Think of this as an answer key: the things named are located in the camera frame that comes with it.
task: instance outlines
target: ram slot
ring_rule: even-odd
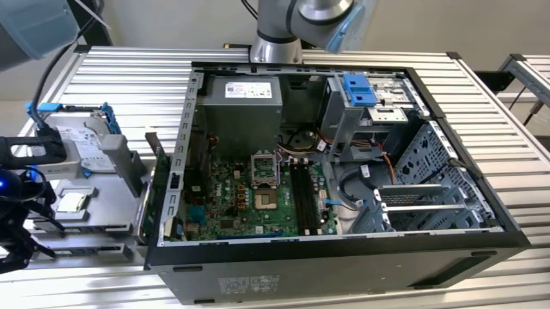
[[[318,206],[306,164],[291,166],[291,184],[299,233],[301,235],[317,235],[319,229]]]

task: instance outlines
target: side panel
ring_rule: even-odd
[[[183,304],[226,303],[447,287],[518,251],[500,248],[474,254],[470,250],[455,250],[166,265],[154,270]]]

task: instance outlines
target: printed label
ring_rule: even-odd
[[[363,178],[370,177],[369,164],[361,166],[361,174],[363,175]]]
[[[271,83],[269,82],[229,82],[226,98],[271,98]]]
[[[370,127],[373,125],[371,119],[361,119],[359,126],[361,127]]]
[[[66,140],[72,140],[79,150],[82,167],[92,172],[114,173],[115,166],[112,165],[108,155],[100,150],[100,140],[92,129],[87,127],[58,127],[59,134]]]
[[[275,292],[279,287],[281,275],[254,277],[218,278],[222,294],[246,294]]]
[[[318,144],[318,151],[325,151],[326,146],[327,146],[327,142],[321,140]]]

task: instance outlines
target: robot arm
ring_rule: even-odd
[[[331,53],[347,47],[366,15],[361,0],[259,0],[251,62],[301,63],[301,39]],[[71,44],[79,25],[67,0],[0,0],[0,71]]]
[[[341,53],[359,30],[359,0],[259,0],[251,62],[302,63],[301,39]]]
[[[44,58],[78,32],[67,0],[0,0],[0,71]]]

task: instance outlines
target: aluminum extrusion table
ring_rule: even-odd
[[[303,58],[306,64],[417,69],[534,248],[446,290],[219,306],[550,308],[550,154],[465,61],[445,53],[347,52],[331,55],[305,51]],[[164,148],[172,151],[191,61],[247,62],[247,50],[94,48],[90,52],[75,53],[44,101],[74,105],[98,105],[107,101],[115,109],[131,149],[143,157],[152,156],[144,133],[154,129]],[[143,272],[140,266],[24,270],[0,277],[0,290],[8,297],[12,295],[23,308],[179,307],[160,278]]]

